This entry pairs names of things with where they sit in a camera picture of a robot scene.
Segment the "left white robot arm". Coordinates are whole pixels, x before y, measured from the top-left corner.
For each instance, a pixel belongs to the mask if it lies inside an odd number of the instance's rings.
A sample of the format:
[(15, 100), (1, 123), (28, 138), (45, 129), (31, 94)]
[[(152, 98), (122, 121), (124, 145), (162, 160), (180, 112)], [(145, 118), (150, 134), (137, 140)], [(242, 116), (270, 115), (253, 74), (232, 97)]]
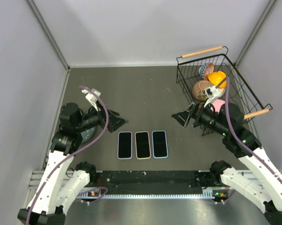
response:
[(82, 133), (97, 126), (112, 133), (128, 122), (119, 113), (105, 110), (100, 104), (83, 112), (76, 103), (63, 105), (59, 120), (59, 129), (52, 138), (47, 166), (37, 192), (28, 206), (18, 212), (17, 218), (24, 225), (64, 224), (77, 195), (86, 185), (94, 185), (99, 176), (94, 165), (82, 162), (67, 184), (62, 185), (74, 159), (73, 153), (83, 141)]

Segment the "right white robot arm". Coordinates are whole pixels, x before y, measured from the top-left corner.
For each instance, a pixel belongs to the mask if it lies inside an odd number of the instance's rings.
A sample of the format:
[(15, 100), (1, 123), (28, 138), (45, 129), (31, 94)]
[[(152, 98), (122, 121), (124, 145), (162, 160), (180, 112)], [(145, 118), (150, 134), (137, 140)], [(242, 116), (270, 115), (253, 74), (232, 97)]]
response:
[(250, 170), (259, 184), (223, 160), (211, 165), (210, 181), (217, 186), (232, 187), (259, 208), (269, 224), (282, 225), (282, 175), (260, 141), (244, 127), (244, 114), (238, 105), (225, 103), (217, 112), (212, 104), (191, 103), (172, 118), (184, 128), (194, 120), (193, 127), (204, 126), (220, 134), (225, 148)]

